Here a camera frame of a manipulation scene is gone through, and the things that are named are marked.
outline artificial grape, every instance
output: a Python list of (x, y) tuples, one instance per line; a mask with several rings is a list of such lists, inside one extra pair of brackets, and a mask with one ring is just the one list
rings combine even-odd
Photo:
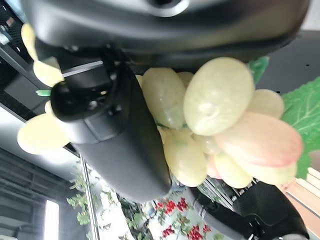
[(278, 93), (269, 89), (258, 89), (254, 91), (247, 111), (280, 119), (285, 111), (285, 104)]
[(293, 127), (253, 112), (246, 112), (236, 124), (214, 138), (231, 157), (261, 166), (288, 166), (297, 162), (303, 151), (301, 136)]
[(35, 48), (36, 43), (36, 35), (34, 33), (34, 30), (32, 29), (31, 25), (29, 23), (23, 24), (21, 28), (21, 38), (23, 41), (23, 44), (29, 53), (30, 57), (34, 60), (38, 60), (38, 55)]
[(246, 161), (237, 160), (238, 165), (248, 174), (270, 185), (289, 184), (297, 174), (297, 163), (288, 166), (259, 166)]
[(254, 81), (239, 60), (219, 57), (208, 61), (193, 76), (184, 97), (184, 117), (197, 135), (212, 136), (229, 128), (247, 109)]
[(207, 160), (207, 174), (211, 177), (211, 178), (215, 178), (215, 179), (222, 179), (217, 167), (216, 167), (216, 163), (215, 163), (215, 156), (214, 155), (208, 155), (206, 157)]
[(46, 114), (53, 114), (52, 107), (51, 107), (51, 101), (47, 101), (44, 105), (44, 111)]
[(204, 182), (207, 160), (190, 136), (178, 131), (168, 131), (163, 149), (169, 169), (182, 184), (196, 187)]
[(33, 72), (43, 84), (52, 88), (55, 84), (62, 82), (65, 79), (59, 68), (58, 61), (54, 57), (48, 59), (47, 63), (39, 60), (34, 61)]
[(142, 86), (143, 77), (141, 75), (135, 75), (136, 80), (138, 81), (140, 87)]
[(20, 147), (30, 154), (45, 154), (62, 148), (69, 139), (52, 114), (35, 116), (23, 126), (17, 135)]
[(158, 129), (158, 131), (160, 133), (162, 144), (164, 144), (166, 141), (167, 133), (160, 126), (156, 126), (156, 128)]
[(214, 158), (216, 169), (223, 181), (229, 186), (242, 189), (253, 180), (230, 156), (220, 153)]
[(180, 77), (180, 79), (182, 80), (185, 89), (187, 89), (189, 83), (191, 82), (194, 74), (188, 71), (183, 71), (183, 72), (178, 72), (178, 76)]
[(194, 134), (194, 133), (190, 130), (190, 128), (188, 128), (188, 127), (183, 127), (183, 128), (181, 128), (181, 129), (179, 129), (179, 132), (180, 132), (180, 133), (187, 134), (188, 136), (191, 136), (192, 134)]
[(143, 75), (142, 91), (156, 122), (180, 129), (184, 122), (185, 86), (171, 68), (150, 68)]
[(201, 150), (205, 154), (219, 154), (222, 152), (221, 148), (217, 145), (213, 136), (200, 136), (193, 135), (193, 139), (199, 144)]

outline green grape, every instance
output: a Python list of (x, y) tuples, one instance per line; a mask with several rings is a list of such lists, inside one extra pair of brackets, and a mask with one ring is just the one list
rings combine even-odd
[(178, 76), (180, 77), (180, 79), (182, 80), (185, 89), (187, 89), (189, 83), (191, 82), (194, 74), (188, 71), (183, 71), (183, 72), (178, 72)]
[(171, 68), (150, 68), (143, 75), (142, 92), (155, 121), (168, 128), (182, 128), (185, 119), (185, 86)]
[(248, 174), (270, 185), (289, 184), (297, 173), (296, 162), (282, 167), (259, 166), (241, 160), (236, 160), (236, 162)]
[(188, 134), (167, 131), (163, 150), (169, 169), (182, 184), (196, 187), (204, 182), (207, 160)]
[(205, 154), (219, 154), (221, 153), (221, 148), (217, 145), (216, 140), (213, 136), (200, 136), (194, 135), (194, 140), (199, 144), (201, 150)]
[(254, 91), (247, 111), (280, 119), (285, 111), (285, 104), (278, 93), (268, 89), (259, 89)]
[(214, 158), (216, 169), (226, 184), (242, 189), (253, 180), (229, 155), (221, 153)]
[(212, 136), (231, 127), (247, 109), (255, 90), (247, 66), (230, 57), (204, 64), (184, 97), (184, 117), (197, 135)]

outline green leaf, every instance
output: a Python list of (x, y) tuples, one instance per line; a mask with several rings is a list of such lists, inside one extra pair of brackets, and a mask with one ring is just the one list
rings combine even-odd
[(268, 56), (262, 56), (255, 61), (249, 62), (249, 67), (253, 74), (254, 84), (257, 84), (260, 81), (262, 75), (264, 74), (266, 68), (268, 67), (268, 64), (269, 64)]
[(93, 240), (93, 237), (92, 237), (92, 233), (91, 233), (91, 232), (88, 232), (85, 236), (86, 236), (86, 238), (87, 238), (88, 240)]
[(88, 211), (78, 212), (76, 215), (76, 219), (78, 220), (80, 225), (87, 225), (88, 223), (90, 223)]
[(213, 240), (222, 240), (224, 239), (225, 236), (223, 236), (221, 233), (216, 233), (214, 236), (213, 236)]
[(37, 90), (35, 93), (40, 97), (50, 97), (51, 90)]
[(301, 135), (304, 150), (298, 161), (297, 178), (305, 179), (311, 159), (309, 153), (320, 149), (320, 77), (282, 96), (282, 120)]

